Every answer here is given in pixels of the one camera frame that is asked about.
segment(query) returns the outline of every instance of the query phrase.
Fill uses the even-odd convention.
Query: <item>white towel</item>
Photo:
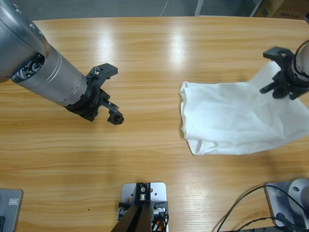
[[[248,82],[184,82],[183,133],[194,155],[242,155],[277,148],[309,134],[309,110],[299,99],[259,90],[280,71],[269,62]]]

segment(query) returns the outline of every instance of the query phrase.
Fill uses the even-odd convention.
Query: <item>wooden table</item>
[[[210,232],[233,202],[267,182],[309,177],[309,138],[244,156],[190,153],[181,131],[183,81],[249,80],[273,46],[295,51],[305,21],[244,17],[91,18],[36,22],[82,73],[108,62],[103,89],[124,124],[91,123],[27,90],[0,85],[0,188],[25,193],[19,232],[101,232],[116,224],[124,183],[165,182],[170,231]],[[309,94],[302,97],[309,105]],[[223,230],[269,216],[263,190]],[[271,221],[252,227],[271,226]]]

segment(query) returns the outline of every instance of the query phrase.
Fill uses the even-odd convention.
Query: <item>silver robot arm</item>
[[[309,43],[306,41],[302,47],[300,47],[299,52],[296,56],[296,69],[295,75],[298,78],[303,79],[306,82],[309,82]]]
[[[109,122],[124,121],[119,107],[100,89],[118,73],[110,64],[80,73],[45,39],[35,24],[25,18],[10,0],[0,0],[0,82],[11,78],[16,84],[93,121],[98,108],[109,109]]]

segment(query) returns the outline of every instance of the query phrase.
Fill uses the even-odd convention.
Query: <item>cardboard box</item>
[[[255,17],[304,19],[309,0],[263,0]]]

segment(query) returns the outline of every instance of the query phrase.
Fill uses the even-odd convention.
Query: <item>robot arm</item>
[[[87,76],[80,73],[45,39],[17,5],[0,0],[0,82],[11,78],[16,84],[93,121],[98,108],[109,109],[109,122],[124,121],[118,106],[100,89],[106,79],[118,73],[110,64],[94,67]]]
[[[309,23],[309,13],[305,16]],[[309,91],[309,40],[305,41],[295,55],[288,49],[273,47],[263,54],[275,61],[281,71],[273,77],[273,83],[260,90],[261,93],[273,91],[273,98],[289,95],[294,100]]]

